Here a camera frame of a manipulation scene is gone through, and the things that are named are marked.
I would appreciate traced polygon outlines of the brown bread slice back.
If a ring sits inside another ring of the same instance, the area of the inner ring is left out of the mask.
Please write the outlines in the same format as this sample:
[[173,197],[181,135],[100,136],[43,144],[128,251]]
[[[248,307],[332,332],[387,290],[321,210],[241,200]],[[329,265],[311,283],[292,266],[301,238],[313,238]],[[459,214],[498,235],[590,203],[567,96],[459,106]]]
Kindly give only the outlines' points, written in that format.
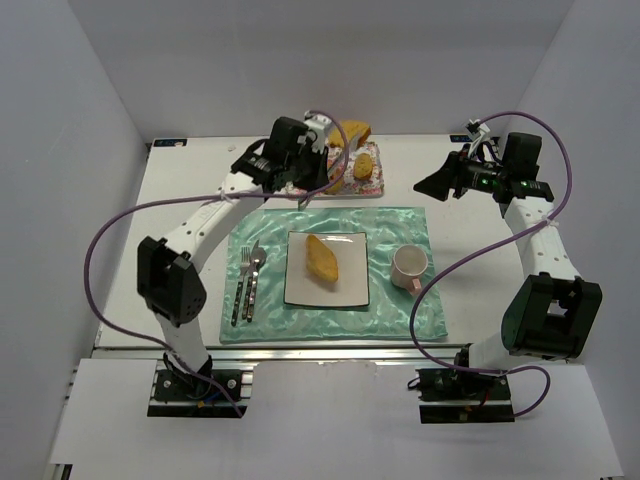
[[[340,122],[340,126],[346,136],[350,150],[361,148],[371,135],[371,125],[364,121],[344,120]],[[331,148],[343,149],[345,147],[340,130],[336,126],[332,128],[327,142]]]

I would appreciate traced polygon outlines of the yellow toast bread slice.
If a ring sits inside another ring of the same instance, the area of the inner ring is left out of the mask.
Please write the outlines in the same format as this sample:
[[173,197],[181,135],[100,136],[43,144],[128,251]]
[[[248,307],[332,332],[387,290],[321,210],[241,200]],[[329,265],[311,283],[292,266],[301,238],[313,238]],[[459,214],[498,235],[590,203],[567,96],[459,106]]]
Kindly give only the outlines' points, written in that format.
[[339,280],[339,266],[334,252],[314,234],[305,239],[307,272],[320,283],[333,287]]

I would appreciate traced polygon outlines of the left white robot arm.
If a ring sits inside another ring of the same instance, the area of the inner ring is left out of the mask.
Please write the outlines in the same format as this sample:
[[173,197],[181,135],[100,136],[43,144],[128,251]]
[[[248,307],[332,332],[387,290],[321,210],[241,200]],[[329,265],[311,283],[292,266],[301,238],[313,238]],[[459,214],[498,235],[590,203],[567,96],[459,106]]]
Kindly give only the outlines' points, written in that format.
[[211,368],[198,316],[207,293],[200,272],[218,244],[267,195],[295,183],[307,191],[328,183],[327,136],[331,120],[308,113],[304,120],[278,118],[268,138],[251,144],[231,165],[220,199],[207,201],[160,239],[137,249],[137,292],[158,320],[171,366],[201,375]]

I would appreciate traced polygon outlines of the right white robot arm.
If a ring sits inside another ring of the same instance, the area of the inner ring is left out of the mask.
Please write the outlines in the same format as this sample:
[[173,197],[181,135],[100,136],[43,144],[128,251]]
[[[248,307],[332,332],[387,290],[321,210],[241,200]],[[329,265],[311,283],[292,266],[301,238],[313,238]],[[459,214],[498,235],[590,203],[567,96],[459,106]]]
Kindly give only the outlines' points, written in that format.
[[465,346],[457,367],[483,374],[510,371],[532,359],[568,360],[584,349],[602,302],[599,284],[574,267],[552,214],[554,196],[537,178],[539,136],[511,133],[498,161],[475,159],[482,142],[449,153],[443,166],[414,186],[444,201],[469,190],[488,193],[515,238],[524,281],[506,309],[498,333]]

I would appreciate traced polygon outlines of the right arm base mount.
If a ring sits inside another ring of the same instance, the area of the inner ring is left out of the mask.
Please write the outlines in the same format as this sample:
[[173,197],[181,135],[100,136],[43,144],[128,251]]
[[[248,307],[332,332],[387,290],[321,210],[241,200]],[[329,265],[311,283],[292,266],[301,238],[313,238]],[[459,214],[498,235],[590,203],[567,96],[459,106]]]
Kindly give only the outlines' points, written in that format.
[[505,377],[446,368],[416,371],[407,389],[418,393],[422,424],[484,424],[515,421]]

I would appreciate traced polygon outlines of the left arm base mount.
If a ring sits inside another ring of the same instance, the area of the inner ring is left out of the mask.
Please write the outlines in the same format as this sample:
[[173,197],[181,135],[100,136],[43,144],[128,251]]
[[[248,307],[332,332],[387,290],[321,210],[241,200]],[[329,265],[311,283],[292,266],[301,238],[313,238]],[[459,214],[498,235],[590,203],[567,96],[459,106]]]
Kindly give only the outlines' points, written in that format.
[[[200,371],[210,373],[244,414],[249,398],[246,374],[239,369],[212,369],[212,361]],[[168,356],[158,362],[153,376],[147,416],[154,418],[238,419],[235,407],[221,390],[171,365]]]

